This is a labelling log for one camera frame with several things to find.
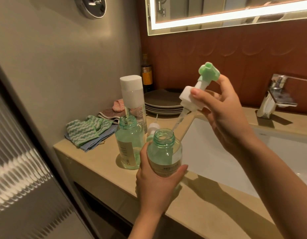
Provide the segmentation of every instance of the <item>stack of plates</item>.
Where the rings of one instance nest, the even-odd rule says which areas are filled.
[[[162,89],[145,93],[146,111],[165,116],[179,115],[183,110],[179,99],[181,92],[178,89]]]

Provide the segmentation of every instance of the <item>folded cloth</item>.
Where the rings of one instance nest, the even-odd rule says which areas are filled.
[[[113,124],[110,128],[108,128],[105,132],[103,132],[98,138],[95,138],[91,141],[88,141],[84,145],[80,146],[80,149],[84,150],[84,152],[88,152],[89,150],[94,149],[97,145],[101,144],[106,138],[110,137],[115,133],[118,125]],[[66,139],[71,141],[68,133],[65,135]]]
[[[80,147],[90,140],[98,138],[101,133],[111,127],[112,121],[88,116],[86,121],[74,120],[66,125],[70,140]]]
[[[114,101],[113,111],[114,112],[123,112],[125,110],[125,105],[123,99]]]
[[[113,121],[113,124],[118,124],[119,118],[126,114],[125,111],[114,112],[112,109],[105,109],[102,112],[99,112],[98,117]]]

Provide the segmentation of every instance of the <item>beige countertop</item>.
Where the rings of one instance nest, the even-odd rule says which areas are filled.
[[[253,108],[244,108],[251,125],[307,135],[305,115],[275,112],[273,120],[258,120],[255,111]],[[182,139],[193,119],[201,116],[198,113],[187,115],[175,130],[176,137]],[[154,120],[154,117],[147,116],[148,124]],[[172,128],[176,120],[176,117],[163,117],[158,119],[158,123],[161,127]],[[100,193],[96,184],[98,177],[136,197],[137,170],[126,170],[119,165],[119,150],[114,135],[87,153],[66,139],[54,145],[54,148],[58,155],[64,154],[67,159],[81,166],[84,172],[76,170],[76,180],[87,180],[90,175],[85,183],[88,188],[85,189],[96,197]],[[192,172],[186,174],[180,185],[166,215],[200,236],[209,239],[282,238],[259,198]]]

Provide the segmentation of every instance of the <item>sink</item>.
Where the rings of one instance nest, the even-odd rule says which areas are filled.
[[[307,136],[253,128],[271,148],[307,184]],[[224,150],[207,121],[195,118],[183,140],[183,164],[189,171],[259,197],[235,158]]]

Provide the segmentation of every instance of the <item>pink striped cloth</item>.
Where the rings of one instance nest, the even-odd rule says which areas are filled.
[[[114,101],[113,110],[115,112],[123,112],[125,110],[123,99]]]

